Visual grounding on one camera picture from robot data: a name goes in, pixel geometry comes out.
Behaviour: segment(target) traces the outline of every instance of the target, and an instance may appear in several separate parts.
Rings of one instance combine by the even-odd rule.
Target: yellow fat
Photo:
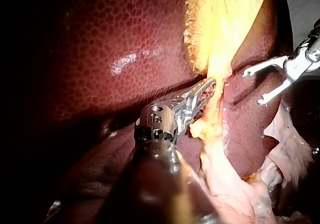
[[[226,77],[263,0],[185,0],[184,43],[194,70]]]

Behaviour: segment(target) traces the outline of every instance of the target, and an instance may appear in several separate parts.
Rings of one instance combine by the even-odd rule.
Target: reddish-brown liver tissue
[[[24,125],[19,129],[21,136],[27,134],[32,141],[50,132],[52,124],[68,129],[68,125],[84,117],[112,116],[193,80],[196,74],[185,57],[183,45],[183,1],[72,0],[68,3],[55,19],[57,23],[43,27],[42,39],[35,39],[36,44],[29,43],[33,52],[18,64],[30,65],[33,76],[11,79],[19,87],[19,93],[23,93],[22,98],[18,97],[19,105],[12,105],[20,110],[15,128]],[[277,10],[274,0],[265,0],[232,62],[237,71],[225,90],[228,155],[241,174],[258,168],[274,145],[272,140],[266,144],[261,136],[276,113],[279,100],[268,109],[258,106],[256,100],[263,92],[276,87],[281,79],[270,74],[257,87],[253,78],[244,80],[239,75],[244,66],[274,54]],[[124,133],[122,138],[118,135],[113,140],[115,144],[107,145],[106,140],[99,149],[100,156],[108,157],[110,169],[122,166],[134,144],[132,133]],[[123,140],[129,144],[122,146]],[[199,144],[184,137],[179,147],[186,160],[198,167]]]

